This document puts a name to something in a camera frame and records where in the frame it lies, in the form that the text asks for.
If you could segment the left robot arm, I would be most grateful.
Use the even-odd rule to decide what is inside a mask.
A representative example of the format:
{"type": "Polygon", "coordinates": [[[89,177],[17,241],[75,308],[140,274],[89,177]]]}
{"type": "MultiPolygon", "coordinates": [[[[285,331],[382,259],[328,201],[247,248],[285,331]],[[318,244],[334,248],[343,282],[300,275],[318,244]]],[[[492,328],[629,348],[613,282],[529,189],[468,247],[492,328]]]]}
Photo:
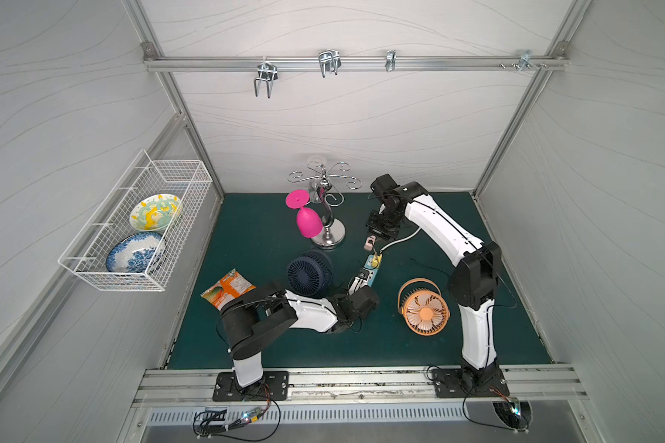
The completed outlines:
{"type": "Polygon", "coordinates": [[[264,377],[262,352],[288,330],[338,334],[367,319],[380,304],[373,281],[365,269],[346,293],[316,299],[280,284],[256,287],[233,269],[201,297],[219,310],[236,383],[247,388],[264,377]]]}

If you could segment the double metal hook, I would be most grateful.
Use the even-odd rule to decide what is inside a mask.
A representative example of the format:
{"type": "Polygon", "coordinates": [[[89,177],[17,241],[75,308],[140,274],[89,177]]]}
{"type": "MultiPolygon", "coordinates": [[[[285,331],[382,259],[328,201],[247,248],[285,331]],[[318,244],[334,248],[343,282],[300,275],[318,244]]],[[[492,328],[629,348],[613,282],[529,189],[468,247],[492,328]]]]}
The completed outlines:
{"type": "Polygon", "coordinates": [[[266,97],[270,99],[273,94],[273,84],[278,79],[277,66],[263,62],[257,66],[257,77],[253,79],[254,93],[256,97],[260,96],[262,87],[266,90],[266,97]]]}
{"type": "Polygon", "coordinates": [[[337,76],[342,66],[341,55],[337,50],[328,49],[318,55],[321,76],[326,78],[328,74],[337,76]]]}

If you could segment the navy blue desk fan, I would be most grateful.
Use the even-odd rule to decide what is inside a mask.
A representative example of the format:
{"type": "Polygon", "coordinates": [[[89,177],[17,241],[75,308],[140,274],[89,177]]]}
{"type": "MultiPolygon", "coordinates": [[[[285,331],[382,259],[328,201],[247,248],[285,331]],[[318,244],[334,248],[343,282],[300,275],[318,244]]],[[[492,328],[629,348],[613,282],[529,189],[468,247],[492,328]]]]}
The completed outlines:
{"type": "Polygon", "coordinates": [[[307,251],[288,264],[286,278],[294,293],[316,295],[326,290],[334,280],[332,260],[321,251],[307,251]]]}

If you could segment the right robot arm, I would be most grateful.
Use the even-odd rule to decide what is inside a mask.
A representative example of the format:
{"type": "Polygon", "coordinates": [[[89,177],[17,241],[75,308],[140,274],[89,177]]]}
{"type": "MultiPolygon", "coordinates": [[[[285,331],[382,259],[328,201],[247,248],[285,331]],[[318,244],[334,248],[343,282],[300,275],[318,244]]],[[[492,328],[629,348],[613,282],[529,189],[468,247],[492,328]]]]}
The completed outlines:
{"type": "Polygon", "coordinates": [[[385,247],[401,243],[400,226],[407,220],[425,233],[454,266],[447,289],[461,317],[461,380],[467,389],[489,383],[500,374],[493,315],[499,284],[495,264],[502,257],[502,249],[473,236],[417,182],[400,185],[391,175],[381,175],[371,183],[371,191],[381,207],[369,216],[369,236],[382,240],[385,247]]]}

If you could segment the aluminium top rail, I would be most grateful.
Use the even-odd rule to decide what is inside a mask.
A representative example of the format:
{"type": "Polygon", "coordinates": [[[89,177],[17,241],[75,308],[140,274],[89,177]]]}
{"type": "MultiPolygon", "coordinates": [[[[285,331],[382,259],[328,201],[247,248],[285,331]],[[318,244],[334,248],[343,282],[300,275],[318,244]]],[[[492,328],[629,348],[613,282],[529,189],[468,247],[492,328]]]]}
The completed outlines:
{"type": "MultiPolygon", "coordinates": [[[[341,55],[342,66],[338,74],[345,72],[386,72],[386,55],[350,56],[341,55]]],[[[511,69],[502,70],[498,64],[513,64],[520,55],[489,55],[489,56],[409,56],[396,54],[394,72],[483,72],[500,71],[515,72],[511,69]]],[[[533,55],[533,62],[545,63],[547,70],[563,70],[570,60],[565,57],[533,55]]],[[[190,73],[248,73],[257,72],[257,66],[269,62],[278,68],[278,73],[321,73],[318,57],[279,56],[279,57],[161,57],[144,62],[149,72],[190,73]]]]}

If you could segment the pink fan plug adapter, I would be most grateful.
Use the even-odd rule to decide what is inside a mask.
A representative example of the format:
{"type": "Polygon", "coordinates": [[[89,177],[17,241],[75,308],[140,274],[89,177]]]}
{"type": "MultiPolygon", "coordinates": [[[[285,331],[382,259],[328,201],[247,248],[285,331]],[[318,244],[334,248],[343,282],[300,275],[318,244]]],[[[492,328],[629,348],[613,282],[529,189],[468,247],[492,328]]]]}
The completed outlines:
{"type": "Polygon", "coordinates": [[[376,236],[368,236],[365,241],[364,249],[369,252],[373,251],[375,247],[375,242],[376,242],[376,236]]]}

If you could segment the blue white patterned plate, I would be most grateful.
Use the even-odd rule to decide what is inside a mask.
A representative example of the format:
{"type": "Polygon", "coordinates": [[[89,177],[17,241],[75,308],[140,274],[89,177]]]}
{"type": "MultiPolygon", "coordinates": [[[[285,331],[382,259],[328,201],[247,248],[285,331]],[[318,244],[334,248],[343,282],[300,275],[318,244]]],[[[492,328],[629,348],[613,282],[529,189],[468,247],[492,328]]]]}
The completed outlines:
{"type": "Polygon", "coordinates": [[[146,273],[156,269],[166,254],[166,243],[158,233],[138,233],[122,240],[109,252],[105,267],[110,272],[146,273]]]}

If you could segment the teal power strip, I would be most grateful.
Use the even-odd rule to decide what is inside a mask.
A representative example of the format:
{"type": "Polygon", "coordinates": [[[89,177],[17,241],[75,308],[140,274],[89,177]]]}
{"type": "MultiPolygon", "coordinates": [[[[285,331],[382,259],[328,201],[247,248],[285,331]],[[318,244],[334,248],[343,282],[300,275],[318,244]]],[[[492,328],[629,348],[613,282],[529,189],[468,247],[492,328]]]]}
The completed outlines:
{"type": "Polygon", "coordinates": [[[380,267],[378,267],[377,269],[371,269],[371,267],[369,267],[369,257],[368,257],[368,259],[365,262],[365,265],[364,265],[363,268],[365,268],[369,271],[369,279],[367,281],[367,286],[373,286],[373,282],[376,278],[376,275],[378,274],[378,271],[379,271],[380,267]]]}

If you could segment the chrome glass holder stand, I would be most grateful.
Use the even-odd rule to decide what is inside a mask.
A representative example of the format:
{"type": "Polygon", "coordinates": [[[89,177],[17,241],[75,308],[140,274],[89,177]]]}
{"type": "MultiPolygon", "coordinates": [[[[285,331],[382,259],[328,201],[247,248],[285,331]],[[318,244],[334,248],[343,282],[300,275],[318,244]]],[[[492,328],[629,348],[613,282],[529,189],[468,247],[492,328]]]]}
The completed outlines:
{"type": "Polygon", "coordinates": [[[350,170],[347,162],[335,162],[327,166],[326,159],[319,155],[308,158],[307,170],[311,171],[311,175],[304,171],[293,171],[288,175],[287,181],[290,184],[307,184],[307,204],[320,204],[323,207],[323,214],[319,216],[321,230],[315,236],[308,236],[308,239],[314,247],[332,250],[343,243],[347,232],[345,225],[334,215],[334,208],[345,202],[345,196],[333,180],[343,180],[349,190],[360,189],[361,180],[347,173],[350,170]]]}

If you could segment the metal hook right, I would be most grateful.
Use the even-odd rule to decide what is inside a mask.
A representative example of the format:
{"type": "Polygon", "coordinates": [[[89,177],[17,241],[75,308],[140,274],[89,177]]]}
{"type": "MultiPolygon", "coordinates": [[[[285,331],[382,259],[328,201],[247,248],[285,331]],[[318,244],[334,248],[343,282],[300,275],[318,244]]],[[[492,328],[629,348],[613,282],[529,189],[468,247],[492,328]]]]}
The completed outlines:
{"type": "Polygon", "coordinates": [[[533,53],[528,50],[520,55],[519,59],[513,64],[506,65],[504,63],[498,64],[498,67],[502,70],[511,69],[517,73],[523,71],[535,71],[540,72],[542,70],[547,70],[549,66],[545,63],[536,63],[532,60],[533,53]]]}

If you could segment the orange snack packet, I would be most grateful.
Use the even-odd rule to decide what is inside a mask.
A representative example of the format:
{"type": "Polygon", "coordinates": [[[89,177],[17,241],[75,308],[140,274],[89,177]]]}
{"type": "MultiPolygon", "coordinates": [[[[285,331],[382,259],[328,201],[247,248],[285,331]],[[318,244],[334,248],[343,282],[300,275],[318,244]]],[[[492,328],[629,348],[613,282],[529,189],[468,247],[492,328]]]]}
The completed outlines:
{"type": "Polygon", "coordinates": [[[201,298],[218,310],[222,310],[229,302],[236,300],[241,295],[245,295],[245,293],[255,288],[256,286],[236,269],[231,269],[216,284],[205,290],[201,294],[201,298]]]}

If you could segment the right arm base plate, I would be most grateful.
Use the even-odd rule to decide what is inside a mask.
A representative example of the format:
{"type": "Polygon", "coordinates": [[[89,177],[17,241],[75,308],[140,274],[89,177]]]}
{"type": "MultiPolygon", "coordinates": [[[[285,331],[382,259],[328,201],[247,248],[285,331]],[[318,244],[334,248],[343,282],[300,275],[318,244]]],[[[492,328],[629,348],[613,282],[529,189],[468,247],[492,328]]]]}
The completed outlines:
{"type": "Polygon", "coordinates": [[[496,365],[483,370],[473,367],[429,367],[426,373],[435,391],[442,399],[510,397],[504,373],[496,365]]]}

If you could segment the pink wine glass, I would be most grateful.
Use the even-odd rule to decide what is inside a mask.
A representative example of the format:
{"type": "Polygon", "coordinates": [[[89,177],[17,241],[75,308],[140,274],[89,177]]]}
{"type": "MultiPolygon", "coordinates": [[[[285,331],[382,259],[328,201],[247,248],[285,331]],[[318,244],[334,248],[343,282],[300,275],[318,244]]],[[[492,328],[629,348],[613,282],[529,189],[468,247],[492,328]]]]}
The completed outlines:
{"type": "Polygon", "coordinates": [[[308,207],[310,194],[304,189],[290,192],[286,196],[286,206],[297,210],[297,228],[304,238],[314,238],[323,231],[323,221],[316,210],[308,207]]]}

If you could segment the double metal hook left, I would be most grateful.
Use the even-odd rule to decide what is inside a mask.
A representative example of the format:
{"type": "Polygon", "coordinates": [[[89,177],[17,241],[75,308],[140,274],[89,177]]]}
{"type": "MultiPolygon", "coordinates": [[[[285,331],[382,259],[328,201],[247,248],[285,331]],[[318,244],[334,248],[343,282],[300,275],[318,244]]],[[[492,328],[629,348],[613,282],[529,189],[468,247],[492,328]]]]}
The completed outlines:
{"type": "Polygon", "coordinates": [[[260,96],[262,87],[266,90],[266,97],[270,99],[273,94],[273,84],[278,79],[277,66],[263,62],[257,66],[257,77],[253,79],[254,93],[256,97],[260,96]]]}

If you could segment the yellow plug on strip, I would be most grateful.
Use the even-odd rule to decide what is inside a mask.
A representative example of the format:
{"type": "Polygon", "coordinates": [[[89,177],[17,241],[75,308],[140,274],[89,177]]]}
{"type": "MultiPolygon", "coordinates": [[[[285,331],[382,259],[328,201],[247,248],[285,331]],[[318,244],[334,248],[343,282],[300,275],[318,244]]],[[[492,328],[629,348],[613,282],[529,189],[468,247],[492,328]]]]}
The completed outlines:
{"type": "Polygon", "coordinates": [[[371,269],[377,269],[378,267],[380,267],[381,262],[382,262],[382,255],[372,254],[369,256],[369,267],[371,267],[371,269]]]}

